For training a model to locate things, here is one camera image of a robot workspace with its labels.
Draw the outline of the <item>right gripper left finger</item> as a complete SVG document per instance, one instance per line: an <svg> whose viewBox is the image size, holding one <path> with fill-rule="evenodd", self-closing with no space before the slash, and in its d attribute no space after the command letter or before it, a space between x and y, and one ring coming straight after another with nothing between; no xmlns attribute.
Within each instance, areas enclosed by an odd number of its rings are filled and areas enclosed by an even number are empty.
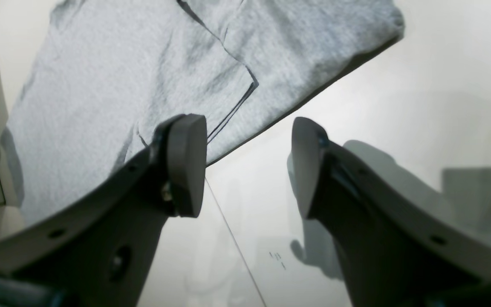
<svg viewBox="0 0 491 307"><path fill-rule="evenodd" d="M177 115L65 210L0 242L0 307L134 307L165 222L196 218L206 117Z"/></svg>

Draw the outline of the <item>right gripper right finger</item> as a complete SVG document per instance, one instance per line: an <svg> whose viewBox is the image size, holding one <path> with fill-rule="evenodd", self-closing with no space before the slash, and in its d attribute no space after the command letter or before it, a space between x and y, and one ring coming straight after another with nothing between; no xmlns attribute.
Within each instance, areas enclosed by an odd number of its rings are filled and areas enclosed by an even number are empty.
<svg viewBox="0 0 491 307"><path fill-rule="evenodd" d="M292 126L298 210L334 240L355 307L491 307L491 248L421 212L306 117Z"/></svg>

